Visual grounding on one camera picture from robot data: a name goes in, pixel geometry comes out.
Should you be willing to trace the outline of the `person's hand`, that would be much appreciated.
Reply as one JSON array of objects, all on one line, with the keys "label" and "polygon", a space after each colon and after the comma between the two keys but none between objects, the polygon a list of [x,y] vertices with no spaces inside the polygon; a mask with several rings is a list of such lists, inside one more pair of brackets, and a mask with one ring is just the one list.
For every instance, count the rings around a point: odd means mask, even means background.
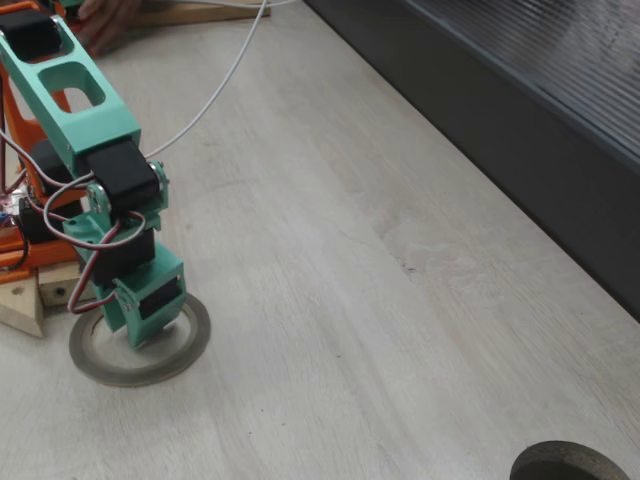
[{"label": "person's hand", "polygon": [[131,24],[142,0],[88,0],[77,11],[78,38],[91,54],[100,54]]}]

